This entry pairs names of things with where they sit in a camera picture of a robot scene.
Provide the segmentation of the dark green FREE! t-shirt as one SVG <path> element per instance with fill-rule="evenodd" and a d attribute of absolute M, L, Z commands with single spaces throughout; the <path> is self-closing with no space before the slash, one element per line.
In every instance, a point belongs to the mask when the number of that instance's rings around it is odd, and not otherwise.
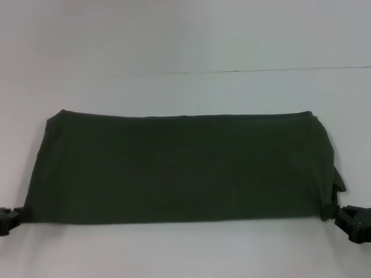
<path fill-rule="evenodd" d="M 346 187 L 310 112 L 117 117 L 62 110 L 26 221 L 75 225 L 319 217 Z"/>

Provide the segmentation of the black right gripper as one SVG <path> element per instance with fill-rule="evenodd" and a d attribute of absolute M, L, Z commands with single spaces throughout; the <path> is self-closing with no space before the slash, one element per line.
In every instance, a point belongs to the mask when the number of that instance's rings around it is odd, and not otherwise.
<path fill-rule="evenodd" d="M 325 204 L 323 220 L 335 220 L 335 225 L 356 244 L 371 243 L 371 208 Z"/>

